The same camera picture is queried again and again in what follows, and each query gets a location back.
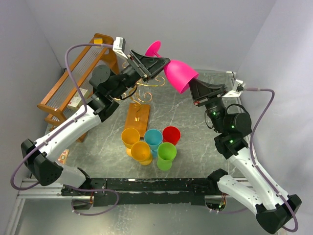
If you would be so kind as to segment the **red wine glass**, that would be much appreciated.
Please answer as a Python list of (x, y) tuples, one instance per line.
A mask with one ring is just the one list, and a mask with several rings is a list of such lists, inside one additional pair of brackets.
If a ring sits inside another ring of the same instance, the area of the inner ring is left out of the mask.
[(173, 145), (176, 145), (181, 138), (180, 130), (174, 126), (166, 127), (163, 130), (162, 135), (163, 135), (164, 142), (170, 142)]

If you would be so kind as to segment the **green wine glass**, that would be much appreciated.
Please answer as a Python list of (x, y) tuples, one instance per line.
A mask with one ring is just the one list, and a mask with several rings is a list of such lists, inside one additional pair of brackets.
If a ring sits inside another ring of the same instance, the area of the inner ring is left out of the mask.
[(162, 143), (157, 150), (157, 166), (162, 171), (168, 171), (177, 155), (176, 147), (170, 142)]

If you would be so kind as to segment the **yellow block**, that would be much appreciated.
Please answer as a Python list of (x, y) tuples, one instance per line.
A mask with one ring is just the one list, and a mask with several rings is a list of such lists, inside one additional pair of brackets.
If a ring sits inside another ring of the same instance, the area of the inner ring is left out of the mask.
[(93, 43), (94, 43), (94, 44), (102, 44), (102, 43), (103, 43), (103, 39), (102, 39), (102, 38), (95, 38), (95, 39), (93, 40)]

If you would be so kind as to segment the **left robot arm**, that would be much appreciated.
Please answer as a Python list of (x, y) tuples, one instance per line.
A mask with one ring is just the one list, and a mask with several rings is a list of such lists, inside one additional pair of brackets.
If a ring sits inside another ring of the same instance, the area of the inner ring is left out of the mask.
[(86, 107), (69, 117), (49, 134), (36, 141), (29, 139), (21, 144), (25, 165), (41, 186), (60, 183), (71, 186), (79, 195), (91, 190), (91, 178), (82, 169), (62, 166), (58, 162), (60, 154), (84, 133), (107, 120), (118, 108), (116, 99), (133, 88), (143, 79), (154, 79), (170, 59), (145, 56), (130, 51), (128, 66), (115, 74), (109, 66), (101, 64), (94, 68), (89, 83), (93, 94), (87, 99)]

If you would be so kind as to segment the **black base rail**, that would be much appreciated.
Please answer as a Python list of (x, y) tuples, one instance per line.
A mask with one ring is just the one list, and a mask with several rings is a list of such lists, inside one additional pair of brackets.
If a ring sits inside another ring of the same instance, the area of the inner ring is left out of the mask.
[(115, 194), (105, 192), (111, 189), (119, 194), (120, 205), (179, 204), (202, 206), (210, 196), (221, 196), (217, 184), (209, 178), (164, 178), (127, 179), (93, 178), (90, 186), (99, 192), (79, 192), (68, 186), (61, 189), (62, 196), (91, 196), (96, 207), (113, 205)]

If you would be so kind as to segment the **orange wine glass rear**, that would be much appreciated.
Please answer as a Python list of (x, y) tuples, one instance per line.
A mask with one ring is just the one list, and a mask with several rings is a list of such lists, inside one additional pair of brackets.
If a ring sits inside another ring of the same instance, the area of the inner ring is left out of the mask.
[(127, 154), (131, 157), (131, 148), (140, 141), (140, 133), (134, 128), (126, 128), (121, 134), (121, 139), (126, 147)]

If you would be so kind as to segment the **small card box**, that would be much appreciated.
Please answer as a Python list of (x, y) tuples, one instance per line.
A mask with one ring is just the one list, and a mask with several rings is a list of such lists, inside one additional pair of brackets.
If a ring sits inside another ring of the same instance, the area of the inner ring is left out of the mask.
[[(83, 89), (80, 88), (80, 91), (84, 97), (84, 99), (87, 99), (90, 91), (88, 89)], [(78, 110), (81, 106), (83, 105), (83, 101), (81, 96), (79, 95), (78, 92), (76, 92), (76, 94), (73, 96), (73, 98), (70, 100), (70, 102), (67, 105), (67, 108), (71, 109), (71, 110)]]

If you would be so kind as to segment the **orange wine glass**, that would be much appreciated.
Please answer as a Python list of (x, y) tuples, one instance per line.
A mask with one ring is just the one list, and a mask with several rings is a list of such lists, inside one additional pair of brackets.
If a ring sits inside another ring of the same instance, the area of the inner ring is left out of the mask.
[(149, 165), (152, 162), (152, 154), (149, 145), (144, 141), (136, 142), (131, 148), (132, 158), (141, 165)]
[(126, 128), (121, 134), (121, 139), (126, 147), (127, 154), (131, 157), (131, 148), (140, 141), (140, 133), (134, 128)]

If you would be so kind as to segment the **blue wine glass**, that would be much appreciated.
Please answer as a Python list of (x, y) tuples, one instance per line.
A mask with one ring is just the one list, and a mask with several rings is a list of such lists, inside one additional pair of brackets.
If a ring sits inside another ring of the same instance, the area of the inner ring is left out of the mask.
[(157, 158), (157, 150), (163, 142), (163, 135), (159, 130), (150, 129), (144, 134), (144, 141), (149, 145), (153, 158)]

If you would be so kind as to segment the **orange wine glass front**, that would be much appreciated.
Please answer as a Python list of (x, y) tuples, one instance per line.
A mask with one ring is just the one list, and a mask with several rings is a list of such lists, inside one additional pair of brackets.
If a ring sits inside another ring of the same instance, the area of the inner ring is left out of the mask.
[(152, 154), (149, 145), (144, 141), (136, 142), (131, 148), (132, 158), (141, 165), (149, 165), (152, 162)]

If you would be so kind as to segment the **pink wine glass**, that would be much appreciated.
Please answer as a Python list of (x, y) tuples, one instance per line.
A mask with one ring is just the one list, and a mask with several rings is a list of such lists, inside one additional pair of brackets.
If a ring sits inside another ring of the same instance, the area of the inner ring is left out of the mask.
[[(153, 42), (145, 52), (146, 56), (161, 57), (158, 53), (161, 47), (161, 41)], [(164, 67), (164, 73), (169, 83), (180, 94), (184, 93), (188, 88), (188, 83), (193, 79), (197, 79), (199, 73), (191, 68), (188, 64), (179, 61), (171, 60), (169, 64)]]

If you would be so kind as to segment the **orange picture card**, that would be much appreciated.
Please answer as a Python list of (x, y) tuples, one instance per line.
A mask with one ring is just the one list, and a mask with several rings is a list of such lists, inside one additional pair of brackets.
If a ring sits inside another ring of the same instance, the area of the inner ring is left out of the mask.
[(60, 156), (59, 156), (59, 158), (58, 158), (58, 162), (60, 162), (61, 164), (66, 164), (66, 160), (67, 160), (67, 157), (68, 157), (68, 154), (69, 154), (69, 150), (68, 149), (66, 149), (66, 150), (64, 150), (61, 154), (60, 154)]

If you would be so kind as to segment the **wooden rack shelf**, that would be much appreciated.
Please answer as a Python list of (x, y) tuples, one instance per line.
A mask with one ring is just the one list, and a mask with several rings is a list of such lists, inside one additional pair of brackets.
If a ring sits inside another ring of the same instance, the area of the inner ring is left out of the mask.
[[(90, 91), (88, 97), (92, 94), (89, 80), (96, 66), (107, 65), (114, 73), (119, 73), (117, 56), (111, 48), (85, 46), (75, 60), (68, 62), (77, 85)], [(48, 113), (45, 121), (51, 125), (51, 131), (75, 113), (74, 110), (67, 108), (67, 105), (76, 92), (68, 72), (65, 71), (45, 98), (37, 105), (39, 109)]]

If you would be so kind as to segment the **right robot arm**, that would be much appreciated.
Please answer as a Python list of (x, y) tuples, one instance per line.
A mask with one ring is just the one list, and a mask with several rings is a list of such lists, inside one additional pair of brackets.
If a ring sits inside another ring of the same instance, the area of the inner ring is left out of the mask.
[(208, 191), (217, 195), (225, 193), (236, 199), (256, 217), (259, 225), (268, 233), (275, 234), (291, 219), (295, 232), (298, 229), (296, 212), (302, 201), (298, 195), (288, 194), (266, 172), (253, 154), (253, 143), (245, 137), (253, 137), (256, 127), (252, 127), (249, 112), (243, 105), (240, 113), (228, 113), (223, 98), (239, 97), (247, 90), (241, 80), (236, 80), (232, 90), (227, 91), (225, 84), (208, 84), (195, 78), (188, 83), (194, 104), (205, 106), (205, 118), (210, 118), (209, 129), (218, 133), (214, 138), (217, 151), (235, 165), (252, 185), (252, 189), (232, 178), (227, 172), (218, 169), (209, 175)]

